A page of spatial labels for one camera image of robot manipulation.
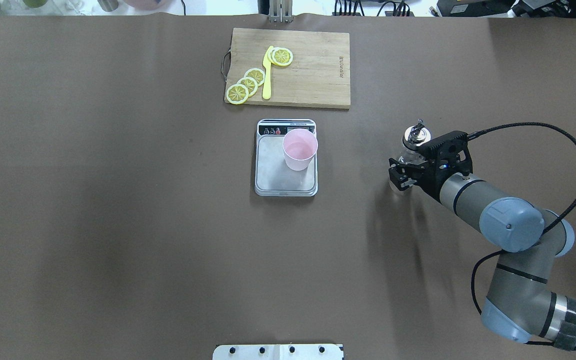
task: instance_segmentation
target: lime slice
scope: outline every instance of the lime slice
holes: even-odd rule
[[[266,79],[266,73],[262,69],[256,67],[246,71],[244,76],[253,78],[256,81],[257,86],[262,85]]]
[[[244,76],[237,81],[237,84],[242,84],[248,90],[248,97],[255,95],[259,85],[257,84],[257,80],[250,76]]]
[[[226,90],[226,100],[230,104],[243,104],[248,98],[248,88],[245,85],[234,84]]]
[[[293,62],[293,52],[285,47],[275,47],[270,53],[270,61],[276,66],[289,66]]]

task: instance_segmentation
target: cutting board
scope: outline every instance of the cutting board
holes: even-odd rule
[[[347,32],[294,30],[232,30],[226,89],[247,70],[264,69],[269,46],[288,48],[288,66],[272,66],[272,96],[264,100],[262,86],[244,105],[274,105],[350,109],[350,35]]]

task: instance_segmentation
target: blue joint cap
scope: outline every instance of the blue joint cap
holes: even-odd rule
[[[481,322],[488,330],[508,340],[521,344],[526,344],[530,340],[530,333],[506,316],[488,298],[481,312]]]
[[[554,211],[546,209],[547,212],[559,217]],[[555,258],[560,258],[568,253],[572,246],[575,244],[575,231],[572,229],[572,225],[566,219],[561,220],[561,224],[564,226],[564,231],[566,232],[566,243],[564,247],[555,255]]]
[[[479,230],[492,244],[517,253],[534,246],[542,237],[544,217],[524,199],[502,197],[481,212]]]

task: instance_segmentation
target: table surface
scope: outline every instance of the table surface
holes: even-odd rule
[[[347,360],[576,359],[486,330],[469,281],[497,249],[421,191],[395,196],[387,175],[417,118],[435,135],[544,121],[576,137],[576,20],[297,16],[281,28],[350,33],[347,111],[224,103],[233,27],[275,28],[0,18],[0,359],[288,342],[344,344]],[[316,121],[314,197],[255,194],[263,118]],[[576,194],[576,150],[556,132],[470,148],[510,194],[556,212]],[[576,244],[548,286],[576,298]]]

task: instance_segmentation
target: yellow knife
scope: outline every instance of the yellow knife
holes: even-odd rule
[[[263,80],[263,91],[261,93],[261,97],[265,100],[270,99],[271,95],[271,85],[270,85],[270,69],[272,68],[273,64],[270,62],[270,52],[273,50],[274,46],[268,47],[268,50],[265,51],[263,55],[263,68],[265,69],[265,80]]]

